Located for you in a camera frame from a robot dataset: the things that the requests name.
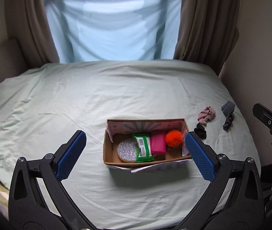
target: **screw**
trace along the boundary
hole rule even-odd
[[[17,160],[18,163],[22,163],[23,161],[24,161],[24,157],[19,157]]]
[[[248,158],[247,158],[247,161],[248,161],[249,163],[254,163],[254,159],[251,158],[251,157],[248,157]]]
[[[226,159],[226,155],[224,155],[224,154],[219,154],[219,155],[218,155],[218,158],[219,158],[220,160],[225,160],[225,159]]]
[[[45,159],[50,160],[53,157],[53,154],[48,153],[44,156]]]

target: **green packet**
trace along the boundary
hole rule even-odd
[[[137,145],[136,162],[141,163],[154,161],[150,148],[150,135],[133,134],[133,138]]]

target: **brown curtain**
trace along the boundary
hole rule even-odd
[[[43,0],[5,0],[5,21],[29,67],[59,62]]]
[[[203,63],[217,75],[237,38],[240,0],[182,0],[174,59]]]

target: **silver glitter disc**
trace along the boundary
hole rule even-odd
[[[119,143],[117,153],[121,160],[134,163],[136,162],[136,150],[137,146],[134,138],[128,138]]]

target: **open box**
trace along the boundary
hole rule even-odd
[[[185,135],[189,132],[184,119],[164,119],[164,120],[107,120],[103,160],[110,169],[129,170],[138,172],[141,170],[163,170],[182,167],[191,156],[183,142],[181,147],[167,149],[165,156],[156,156],[155,161],[144,163],[126,163],[117,154],[117,147],[121,141],[131,138],[133,134],[149,134],[151,131],[179,130]]]

